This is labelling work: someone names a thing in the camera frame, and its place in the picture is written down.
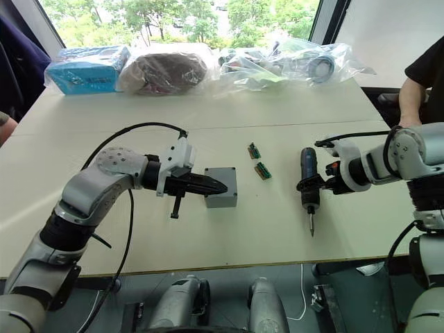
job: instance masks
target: blue box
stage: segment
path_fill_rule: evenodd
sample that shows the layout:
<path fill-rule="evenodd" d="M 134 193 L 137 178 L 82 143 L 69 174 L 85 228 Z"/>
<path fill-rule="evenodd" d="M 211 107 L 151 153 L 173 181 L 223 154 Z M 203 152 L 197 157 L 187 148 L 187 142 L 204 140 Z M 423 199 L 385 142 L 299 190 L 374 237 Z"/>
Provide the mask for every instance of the blue box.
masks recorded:
<path fill-rule="evenodd" d="M 62 49 L 45 69 L 45 80 L 49 77 L 66 95 L 115 92 L 129 56 L 123 45 Z"/>

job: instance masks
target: gray plastic box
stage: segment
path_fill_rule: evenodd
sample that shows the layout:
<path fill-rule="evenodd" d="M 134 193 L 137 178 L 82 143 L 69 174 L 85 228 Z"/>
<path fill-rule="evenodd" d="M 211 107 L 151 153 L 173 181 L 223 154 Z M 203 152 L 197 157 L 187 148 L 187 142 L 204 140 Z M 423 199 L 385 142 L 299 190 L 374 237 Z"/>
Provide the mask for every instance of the gray plastic box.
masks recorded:
<path fill-rule="evenodd" d="M 206 168 L 205 175 L 212 177 L 228 187 L 228 191 L 222 194 L 212 194 L 205 197 L 207 208 L 236 207 L 237 205 L 237 181 L 236 168 Z"/>

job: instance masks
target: wrapped item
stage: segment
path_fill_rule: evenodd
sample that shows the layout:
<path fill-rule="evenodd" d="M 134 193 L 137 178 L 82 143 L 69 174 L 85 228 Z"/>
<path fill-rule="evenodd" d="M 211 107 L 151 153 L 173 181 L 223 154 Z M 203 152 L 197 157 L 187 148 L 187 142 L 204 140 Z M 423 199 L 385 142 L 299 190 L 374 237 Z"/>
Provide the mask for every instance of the wrapped item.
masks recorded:
<path fill-rule="evenodd" d="M 158 44 L 128 61 L 118 87 L 138 94 L 184 94 L 191 89 L 202 91 L 218 77 L 219 66 L 206 44 Z"/>
<path fill-rule="evenodd" d="M 263 49 L 224 49 L 219 64 L 221 77 L 217 94 L 243 89 L 259 91 L 287 81 L 280 75 L 280 68 L 267 60 Z"/>
<path fill-rule="evenodd" d="M 274 47 L 268 60 L 281 69 L 280 75 L 309 85 L 340 83 L 358 73 L 376 74 L 358 61 L 352 48 L 343 43 L 320 46 L 289 38 Z"/>
<path fill-rule="evenodd" d="M 317 45 L 287 38 L 270 49 L 223 49 L 218 94 L 263 90 L 285 83 L 335 84 L 358 73 L 376 74 L 356 59 L 347 44 Z"/>
<path fill-rule="evenodd" d="M 45 85 L 54 82 L 66 95 L 115 92 L 129 56 L 126 46 L 62 49 L 45 69 Z"/>

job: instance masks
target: white table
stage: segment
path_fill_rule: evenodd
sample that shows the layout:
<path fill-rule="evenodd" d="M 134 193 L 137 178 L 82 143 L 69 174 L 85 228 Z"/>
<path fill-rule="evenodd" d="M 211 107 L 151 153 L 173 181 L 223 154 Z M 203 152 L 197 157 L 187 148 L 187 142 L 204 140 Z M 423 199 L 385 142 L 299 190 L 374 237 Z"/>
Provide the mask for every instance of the white table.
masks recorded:
<path fill-rule="evenodd" d="M 363 120 L 381 117 L 354 80 L 314 89 L 238 93 L 222 99 L 118 93 L 64 96 L 47 89 L 15 135 L 115 132 L 145 121 L 191 130 Z"/>
<path fill-rule="evenodd" d="M 35 110 L 27 118 L 31 117 L 36 119 Z M 69 130 L 69 123 L 60 124 L 63 125 L 67 133 L 54 130 L 24 135 L 19 127 L 19 134 L 0 149 L 0 277 L 9 274 L 33 235 L 44 225 L 68 179 L 97 144 L 111 134 L 76 133 L 77 128 Z M 112 130 L 120 127 L 115 123 L 107 126 Z M 399 232 L 413 218 L 405 183 L 342 196 L 323 191 L 321 208 L 315 215 L 314 238 L 310 237 L 308 217 L 295 189 L 300 179 L 299 156 L 303 147 L 312 146 L 328 133 L 383 129 L 386 125 L 381 121 L 348 121 L 190 130 L 189 141 L 198 150 L 194 172 L 202 173 L 205 167 L 237 168 L 238 206 L 209 210 L 201 196 L 187 194 L 180 218 L 172 220 L 169 216 L 173 198 L 157 198 L 153 191 L 135 191 L 135 229 L 123 271 L 385 256 Z M 160 153 L 176 137 L 169 130 L 139 130 L 119 138 L 114 145 L 140 153 Z M 355 141 L 366 149 L 383 140 L 383 137 L 369 137 Z M 255 161 L 246 150 L 250 142 L 259 148 L 272 179 L 263 181 L 253 170 Z M 318 168 L 322 171 L 335 159 L 321 149 L 317 151 Z M 80 262 L 82 274 L 116 271 L 127 236 L 128 215 L 128 195 L 122 194 L 97 230 L 113 248 L 109 250 L 91 240 Z M 408 240 L 409 237 L 401 244 L 399 253 L 407 253 Z"/>

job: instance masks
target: window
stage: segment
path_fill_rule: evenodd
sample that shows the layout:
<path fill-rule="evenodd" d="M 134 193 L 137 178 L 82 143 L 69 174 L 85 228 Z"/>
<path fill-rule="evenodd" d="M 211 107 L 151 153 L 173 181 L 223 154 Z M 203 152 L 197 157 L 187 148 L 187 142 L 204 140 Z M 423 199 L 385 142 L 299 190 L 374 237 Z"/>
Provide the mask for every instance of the window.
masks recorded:
<path fill-rule="evenodd" d="M 308 39 L 319 0 L 38 0 L 67 47 Z"/>

